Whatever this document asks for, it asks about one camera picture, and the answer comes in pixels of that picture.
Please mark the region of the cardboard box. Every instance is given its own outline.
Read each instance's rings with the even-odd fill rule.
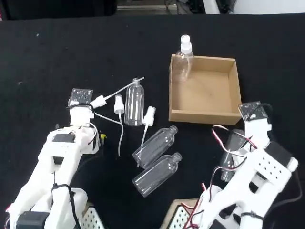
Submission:
[[[188,79],[172,80],[170,66],[169,121],[234,125],[241,116],[235,59],[195,56]]]

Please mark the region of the plastic bottle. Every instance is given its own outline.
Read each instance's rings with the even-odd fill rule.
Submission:
[[[184,82],[190,74],[193,63],[192,43],[189,35],[181,37],[181,49],[173,59],[172,79],[175,82]]]
[[[132,154],[133,158],[142,168],[147,168],[174,143],[177,132],[178,128],[174,125],[158,130]]]
[[[233,131],[244,135],[243,130],[235,129]],[[245,143],[246,143],[245,139],[241,138],[239,135],[231,133],[225,147],[228,150],[236,151],[239,150]],[[227,152],[224,152],[223,157],[220,161],[220,166],[226,168],[235,167],[232,155]],[[229,182],[234,176],[234,174],[235,171],[227,171],[222,169],[221,180],[224,182]]]
[[[177,171],[178,162],[181,160],[182,156],[179,153],[174,153],[172,156],[163,155],[132,182],[142,196],[147,197]]]
[[[133,79],[133,84],[126,90],[125,117],[127,125],[142,125],[144,111],[144,88],[138,79]]]

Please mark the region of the robotic arm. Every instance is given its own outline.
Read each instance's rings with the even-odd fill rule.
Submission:
[[[211,185],[202,193],[186,228],[193,224],[200,229],[261,229],[264,216],[298,166],[289,152],[268,138],[271,125],[260,102],[241,104],[239,110],[245,122],[245,137],[251,138],[256,148],[247,143],[235,151],[243,157],[230,155],[238,165],[235,174],[228,178],[224,173],[223,178],[229,182],[223,190]],[[233,205],[236,207],[231,215],[220,217],[223,209]],[[234,215],[240,217],[240,224]]]
[[[98,130],[90,123],[94,111],[86,105],[92,92],[73,89],[69,100],[71,126],[49,133],[29,181],[8,209],[11,229],[31,225],[36,229],[73,229],[79,225],[87,195],[69,185],[81,156],[95,154],[101,146]]]

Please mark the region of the black tablecloth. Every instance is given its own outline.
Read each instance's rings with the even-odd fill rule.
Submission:
[[[29,179],[49,131],[56,124],[69,125],[65,107],[74,87],[91,88],[94,96],[106,96],[132,78],[145,76],[145,109],[156,107],[155,123],[147,137],[172,125],[168,122],[170,55],[179,49],[180,36],[185,33],[191,36],[195,55],[236,58],[242,101],[260,100],[274,107],[274,135],[302,169],[304,21],[304,14],[295,14],[1,22],[0,208],[4,210],[14,201]],[[117,119],[113,104],[111,99],[97,112]],[[143,198],[132,184],[141,169],[131,156],[141,142],[143,127],[126,127],[122,157],[117,158],[120,127],[99,118],[93,122],[107,135],[104,157],[84,166],[74,186],[84,188],[111,229],[159,228],[174,199],[200,195],[200,183],[208,184],[223,153],[210,125],[175,123],[179,132],[168,153],[182,154],[178,171]],[[305,177],[301,170],[300,177]],[[278,199],[297,194],[293,177]],[[286,228],[301,220],[298,208],[302,204],[275,211],[274,215],[285,216],[278,218],[281,223],[276,227]]]

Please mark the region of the cable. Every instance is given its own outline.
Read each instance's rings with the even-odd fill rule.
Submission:
[[[169,2],[168,4],[166,4],[166,0],[164,0],[164,5],[165,5],[165,7],[166,7],[166,11],[167,11],[169,14],[172,14],[172,13],[170,12],[170,9],[168,8],[168,6],[171,4],[172,1],[173,1],[173,0],[170,0],[170,2]]]
[[[272,114],[273,114],[273,107],[272,107],[270,104],[259,104],[259,105],[257,105],[257,106],[250,112],[250,114],[249,114],[248,118],[246,119],[246,121],[249,121],[249,120],[250,120],[251,116],[255,113],[255,111],[256,111],[258,108],[264,107],[264,106],[266,106],[266,107],[269,108],[269,110],[270,110],[270,117],[269,117],[269,118],[271,118],[271,117],[272,117]]]
[[[74,218],[75,223],[76,223],[76,228],[81,229],[80,223],[77,219],[77,215],[76,215],[76,212],[75,212],[75,203],[74,203],[74,197],[73,197],[73,192],[71,191],[71,187],[67,184],[62,184],[62,185],[54,184],[53,188],[51,189],[52,194],[53,194],[54,189],[58,189],[58,188],[61,188],[61,187],[67,187],[68,188],[70,201],[71,201],[71,207],[72,207],[72,215],[73,215],[73,218]]]
[[[148,125],[145,125],[144,133],[143,133],[143,137],[142,137],[142,141],[141,141],[141,146],[143,146],[143,143],[144,143],[144,140],[145,140],[145,136],[146,136],[147,129],[148,129]]]
[[[138,79],[136,82],[139,82],[139,81],[141,81],[141,80],[143,80],[143,79],[145,79],[145,77],[142,77],[142,78]],[[128,85],[122,87],[120,90],[116,91],[115,93],[112,93],[111,95],[106,96],[106,97],[105,97],[105,100],[107,100],[107,99],[113,97],[113,96],[116,95],[117,93],[121,92],[122,90],[126,89],[126,88],[129,87],[130,85],[133,85],[133,84],[136,83],[136,82],[131,82],[130,84],[128,84]]]
[[[193,210],[194,208],[191,206],[188,206],[187,204],[184,204],[183,202],[181,202],[182,207],[186,208],[186,209],[190,209]]]
[[[113,123],[116,123],[116,124],[121,125],[120,122],[115,121],[115,120],[113,120],[113,119],[111,119],[111,118],[107,118],[107,117],[105,117],[105,116],[103,116],[103,115],[101,115],[101,114],[95,113],[95,115],[98,116],[98,117],[100,117],[100,118],[106,119],[106,120],[108,120],[108,121],[110,121],[110,122],[113,122]]]
[[[227,171],[235,171],[235,170],[237,170],[237,169],[246,161],[246,159],[247,159],[247,158],[245,157],[244,160],[243,160],[238,166],[235,166],[235,167],[232,167],[232,168],[217,166],[217,167],[213,170],[212,177],[211,177],[211,181],[210,181],[210,189],[209,189],[210,199],[209,199],[209,202],[211,202],[211,200],[212,200],[212,184],[213,184],[213,178],[214,178],[215,173],[217,172],[217,170],[223,169],[223,170],[227,170]]]
[[[191,216],[190,224],[191,224],[191,226],[192,226],[193,228],[194,228],[194,227],[199,228],[196,224],[193,224],[193,222],[192,222],[193,217],[196,216],[196,215],[199,215],[199,214],[201,214],[201,213],[203,213],[203,212],[204,212],[204,210],[201,210],[201,211],[199,211],[199,212],[197,212],[197,213],[195,213],[195,214],[193,214],[193,215]]]
[[[296,178],[297,185],[298,185],[298,188],[299,188],[299,195],[297,197],[295,197],[295,198],[285,199],[285,200],[282,200],[280,202],[277,202],[277,203],[273,204],[269,208],[269,210],[266,213],[265,217],[267,217],[267,215],[269,215],[270,212],[273,211],[274,209],[276,209],[276,208],[278,208],[278,207],[280,207],[282,205],[285,205],[285,204],[297,202],[297,201],[299,201],[303,197],[303,190],[302,190],[301,181],[300,181],[300,177],[299,177],[299,174],[298,174],[297,170],[295,171],[295,178]]]
[[[198,207],[198,204],[199,204],[199,199],[197,199],[197,201],[196,201],[196,203],[195,203],[194,210]],[[191,227],[186,227],[186,225],[190,222],[191,217],[192,217],[192,215],[193,215],[193,213],[194,213],[194,210],[193,210],[192,213],[190,214],[190,217],[189,217],[188,220],[186,221],[186,223],[185,223],[183,229],[186,229],[186,228],[193,228],[192,225],[191,225]]]
[[[205,186],[204,182],[201,183],[201,187],[202,187],[203,191],[206,191],[206,186]]]
[[[86,125],[86,124],[92,125],[92,126],[94,127],[94,137],[93,137],[93,139],[88,143],[88,145],[90,145],[90,144],[95,140],[95,137],[96,137],[96,135],[97,135],[97,133],[98,133],[98,130],[97,130],[96,126],[95,126],[93,123],[85,123],[85,124],[83,124],[83,125],[80,126],[80,129],[83,128],[84,125]]]
[[[256,145],[255,145],[249,138],[245,137],[244,135],[242,135],[242,134],[240,134],[240,133],[238,133],[238,132],[235,132],[235,131],[231,131],[231,130],[229,130],[228,128],[225,128],[225,127],[222,126],[222,125],[214,125],[214,126],[212,127],[212,134],[213,134],[213,136],[216,138],[216,140],[217,140],[218,143],[220,144],[221,148],[222,148],[225,152],[227,152],[227,153],[229,153],[229,154],[232,154],[232,155],[235,155],[235,156],[245,157],[244,155],[241,155],[241,154],[239,154],[239,153],[235,153],[234,151],[227,150],[227,149],[224,147],[224,143],[222,142],[222,140],[220,139],[220,137],[219,137],[219,136],[217,135],[217,133],[215,132],[215,130],[214,130],[215,127],[218,127],[218,128],[224,129],[224,130],[226,130],[226,131],[232,132],[232,133],[234,133],[234,134],[236,134],[236,135],[239,135],[240,137],[244,138],[249,144],[251,144],[255,149],[257,149]]]
[[[4,223],[4,229],[8,229],[9,221],[10,221],[10,217],[8,216],[8,217],[6,218],[5,223]]]
[[[91,108],[92,113],[95,114],[94,107],[91,104],[79,103],[79,104],[74,104],[74,105],[67,106],[66,108],[70,110],[70,109],[75,108],[77,106],[89,106]]]
[[[122,143],[123,134],[124,134],[124,126],[123,126],[123,122],[122,122],[121,113],[119,113],[119,119],[120,119],[120,123],[121,123],[121,127],[122,127],[121,137],[120,137],[119,146],[118,146],[118,152],[119,152],[119,157],[120,157],[121,156],[121,143]]]

